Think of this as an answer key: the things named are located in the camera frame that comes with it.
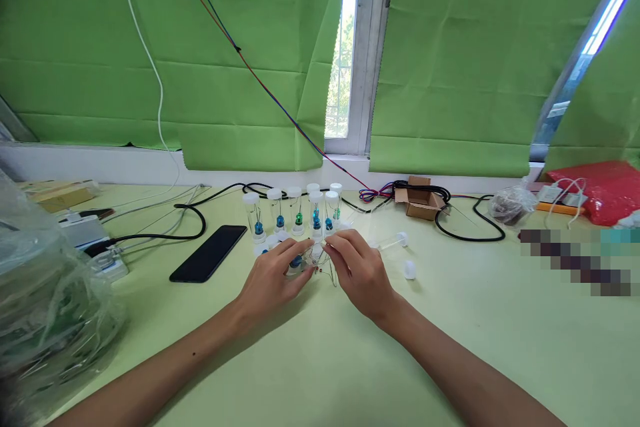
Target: red object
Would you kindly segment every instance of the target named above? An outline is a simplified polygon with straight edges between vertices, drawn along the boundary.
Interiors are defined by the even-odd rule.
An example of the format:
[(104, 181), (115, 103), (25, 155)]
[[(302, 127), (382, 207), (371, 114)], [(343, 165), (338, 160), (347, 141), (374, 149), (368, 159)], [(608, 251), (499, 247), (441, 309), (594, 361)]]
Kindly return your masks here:
[[(591, 223), (600, 226), (614, 226), (620, 219), (640, 210), (640, 171), (625, 161), (606, 161), (569, 167), (547, 173), (553, 181), (575, 180), (580, 177), (587, 181), (585, 202), (587, 217)], [(559, 187), (566, 188), (569, 182), (561, 181)], [(569, 189), (577, 193), (575, 185)]]

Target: small brown box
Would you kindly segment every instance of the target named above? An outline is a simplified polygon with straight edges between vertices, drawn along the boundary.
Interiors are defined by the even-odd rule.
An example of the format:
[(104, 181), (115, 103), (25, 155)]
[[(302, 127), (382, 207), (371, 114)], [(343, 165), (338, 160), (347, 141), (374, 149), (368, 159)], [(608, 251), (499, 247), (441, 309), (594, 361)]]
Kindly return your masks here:
[[(424, 177), (409, 177), (409, 185), (431, 185), (431, 179)], [(395, 202), (407, 204), (407, 216), (424, 220), (434, 220), (445, 201), (437, 193), (412, 189), (396, 189)]]

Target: desk surface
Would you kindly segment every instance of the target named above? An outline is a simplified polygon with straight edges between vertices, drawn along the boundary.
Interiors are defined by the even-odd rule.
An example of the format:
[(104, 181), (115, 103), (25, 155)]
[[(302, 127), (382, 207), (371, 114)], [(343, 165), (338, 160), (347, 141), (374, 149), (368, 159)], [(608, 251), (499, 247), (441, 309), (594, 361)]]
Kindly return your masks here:
[[(163, 189), (108, 185), (102, 196), (81, 207), (123, 203)], [(171, 197), (180, 189), (185, 187), (156, 199)], [(109, 367), (60, 412), (172, 344), (238, 294), (254, 262), (248, 235), (208, 282), (172, 284), (169, 275), (219, 226), (245, 225), (240, 197), (235, 191), (200, 207), (207, 219), (203, 238), (126, 256), (131, 273), (116, 281), (113, 290), (128, 309), (127, 331)], [(345, 197), (355, 198), (355, 193), (347, 192)], [(449, 229), (467, 236), (493, 233), (471, 211), (473, 201), (455, 199), (453, 203), (459, 211), (448, 219)], [(527, 227), (543, 228), (544, 214), (535, 213)], [(178, 215), (171, 204), (162, 205), (114, 219), (106, 228), (114, 236), (162, 232)], [(567, 220), (554, 214), (550, 225), (562, 228)], [(177, 232), (197, 232), (199, 225), (187, 213)], [(409, 248), (385, 254), (393, 287), (565, 423), (637, 425), (638, 298), (591, 297), (589, 286), (568, 282), (561, 272), (549, 269), (548, 260), (522, 256), (513, 232), (499, 243), (460, 242), (441, 234), (433, 222), (406, 217), (404, 209), (393, 204), (373, 216), (356, 216), (355, 226), (365, 233), (375, 228), (379, 238), (407, 232)], [(595, 227), (580, 219), (573, 228)], [(416, 263), (413, 282), (403, 277), (405, 259)], [(220, 426), (461, 425), (412, 357), (364, 318), (324, 274), (315, 275), (302, 294), (267, 325), (214, 359), (155, 425), (208, 426), (212, 422)]]

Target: white cable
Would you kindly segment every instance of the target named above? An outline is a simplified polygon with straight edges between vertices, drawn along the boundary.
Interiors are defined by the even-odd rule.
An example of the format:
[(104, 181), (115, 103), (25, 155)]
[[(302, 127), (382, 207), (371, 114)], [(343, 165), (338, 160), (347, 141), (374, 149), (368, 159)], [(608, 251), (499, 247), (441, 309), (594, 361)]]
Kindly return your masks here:
[(142, 46), (145, 48), (145, 52), (147, 52), (147, 57), (149, 58), (149, 62), (151, 64), (151, 67), (153, 68), (153, 72), (155, 73), (155, 76), (158, 79), (158, 85), (160, 86), (160, 104), (158, 105), (158, 134), (160, 135), (160, 141), (162, 142), (163, 147), (165, 148), (165, 150), (169, 154), (169, 157), (171, 157), (171, 160), (173, 160), (173, 163), (175, 164), (175, 169), (176, 169), (176, 172), (177, 172), (177, 176), (176, 176), (175, 180), (173, 181), (173, 184), (171, 185), (171, 187), (169, 187), (164, 192), (155, 193), (153, 195), (149, 195), (148, 197), (142, 197), (142, 198), (139, 198), (139, 199), (136, 199), (136, 200), (131, 200), (131, 201), (128, 201), (128, 202), (125, 202), (125, 203), (121, 203), (120, 205), (115, 205), (112, 208), (122, 207), (123, 205), (128, 205), (129, 203), (133, 203), (135, 201), (145, 200), (145, 199), (149, 199), (149, 198), (152, 198), (152, 197), (157, 197), (158, 195), (163, 195), (164, 193), (167, 193), (169, 190), (174, 188), (175, 184), (178, 183), (178, 179), (180, 178), (180, 165), (178, 165), (178, 162), (176, 161), (176, 159), (171, 154), (171, 151), (169, 150), (169, 147), (167, 147), (167, 144), (165, 143), (165, 139), (162, 136), (162, 123), (160, 122), (160, 119), (161, 119), (161, 114), (162, 114), (162, 104), (163, 104), (164, 98), (165, 98), (165, 88), (162, 85), (162, 80), (160, 80), (160, 74), (158, 73), (158, 69), (155, 67), (155, 62), (153, 61), (153, 58), (152, 58), (152, 56), (151, 56), (151, 54), (149, 52), (149, 49), (147, 48), (147, 44), (145, 42), (145, 39), (142, 36), (142, 32), (140, 31), (140, 26), (138, 25), (138, 19), (136, 18), (135, 11), (133, 10), (133, 4), (131, 3), (131, 0), (127, 0), (127, 2), (129, 4), (129, 10), (131, 10), (131, 16), (133, 18), (133, 23), (135, 24), (135, 29), (138, 31), (138, 37), (140, 37), (140, 42), (142, 42)]
[[(196, 193), (198, 193), (198, 187), (201, 187), (201, 185), (196, 185), (196, 190), (194, 190), (193, 193), (191, 194), (191, 198), (187, 202), (187, 205), (189, 205), (193, 201), (193, 199), (195, 198)], [(169, 234), (169, 232), (173, 232), (173, 230), (177, 229), (180, 226), (180, 224), (182, 223), (182, 219), (183, 219), (183, 217), (185, 216), (186, 213), (187, 213), (187, 209), (182, 209), (182, 211), (180, 212), (180, 216), (178, 217), (178, 220), (175, 222), (175, 224), (173, 224), (171, 227), (166, 229), (160, 235), (167, 235), (167, 234)], [(133, 244), (133, 245), (130, 245), (130, 246), (127, 246), (127, 247), (122, 247), (122, 248), (120, 248), (120, 252), (124, 252), (125, 250), (129, 250), (129, 249), (132, 249), (134, 247), (140, 246), (142, 244), (146, 244), (147, 242), (150, 242), (151, 240), (158, 240), (158, 239), (149, 238), (149, 239), (143, 240), (142, 242), (138, 242), (136, 244)]]
[[(560, 182), (562, 182), (563, 180), (571, 180), (571, 179), (568, 179), (568, 178), (560, 179), (560, 180), (556, 181), (556, 182), (554, 183), (554, 185), (558, 186), (558, 185), (560, 184)], [(577, 182), (578, 182), (579, 180), (582, 180), (582, 181), (584, 182), (584, 187), (582, 188), (582, 190), (580, 190), (580, 187), (577, 185)], [(580, 178), (577, 178), (576, 180), (571, 181), (571, 183), (569, 184), (569, 186), (568, 186), (567, 188), (565, 188), (565, 189), (560, 193), (560, 195), (558, 195), (558, 196), (555, 198), (555, 200), (554, 200), (554, 201), (553, 201), (553, 203), (551, 204), (551, 208), (549, 208), (549, 213), (545, 216), (545, 219), (544, 219), (545, 229), (549, 230), (549, 225), (548, 225), (549, 217), (551, 217), (551, 213), (553, 212), (553, 208), (555, 207), (556, 203), (557, 203), (557, 202), (558, 202), (558, 201), (559, 201), (559, 200), (560, 200), (560, 199), (565, 195), (565, 193), (567, 193), (567, 192), (569, 191), (569, 189), (570, 189), (571, 187), (573, 187), (574, 185), (578, 186), (579, 191), (584, 191), (584, 189), (585, 189), (585, 188), (587, 188), (587, 180), (586, 180), (586, 179), (584, 179), (584, 178), (582, 178), (582, 177), (580, 177)], [(571, 224), (571, 222), (573, 222), (573, 220), (569, 221), (569, 223), (567, 224), (567, 227), (568, 227), (569, 229), (571, 229), (571, 227), (569, 227), (569, 225)]]
[(118, 213), (117, 215), (107, 217), (106, 219), (104, 219), (104, 220), (102, 221), (102, 223), (103, 223), (103, 224), (106, 224), (107, 222), (110, 222), (111, 220), (113, 220), (113, 219), (115, 219), (115, 218), (122, 217), (123, 215), (127, 215), (127, 214), (130, 214), (130, 213), (135, 212), (135, 211), (138, 211), (138, 210), (144, 210), (145, 208), (155, 207), (156, 205), (162, 205), (163, 203), (169, 203), (170, 201), (176, 200), (176, 199), (178, 199), (178, 198), (180, 198), (180, 197), (184, 197), (184, 196), (185, 196), (185, 195), (187, 195), (191, 190), (193, 190), (193, 189), (197, 189), (198, 187), (201, 187), (201, 186), (202, 186), (202, 184), (200, 184), (200, 183), (199, 183), (198, 185), (196, 185), (196, 186), (194, 186), (194, 187), (191, 187), (191, 188), (189, 188), (189, 189), (185, 190), (184, 192), (179, 193), (178, 195), (174, 195), (173, 197), (168, 198), (168, 199), (166, 199), (166, 200), (161, 200), (161, 201), (158, 201), (158, 202), (155, 202), (155, 203), (151, 203), (151, 204), (149, 204), (149, 205), (144, 205), (144, 206), (142, 206), (142, 207), (137, 207), (137, 208), (135, 208), (135, 209), (127, 210), (127, 211), (124, 211), (124, 212), (122, 212), (122, 213)]

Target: green curtain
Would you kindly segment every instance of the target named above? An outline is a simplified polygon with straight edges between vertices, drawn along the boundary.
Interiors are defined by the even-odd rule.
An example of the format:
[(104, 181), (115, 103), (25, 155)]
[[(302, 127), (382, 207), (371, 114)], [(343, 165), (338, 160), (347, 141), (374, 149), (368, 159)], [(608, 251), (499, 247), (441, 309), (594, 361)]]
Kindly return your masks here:
[(546, 170), (627, 159), (640, 168), (640, 0), (627, 0), (553, 137)]
[(515, 177), (600, 0), (391, 0), (371, 169)]
[[(319, 154), (198, 0), (133, 0), (191, 169), (304, 170)], [(257, 74), (323, 144), (341, 0), (212, 0)], [(162, 148), (159, 90), (126, 0), (0, 0), (0, 92), (42, 142)]]

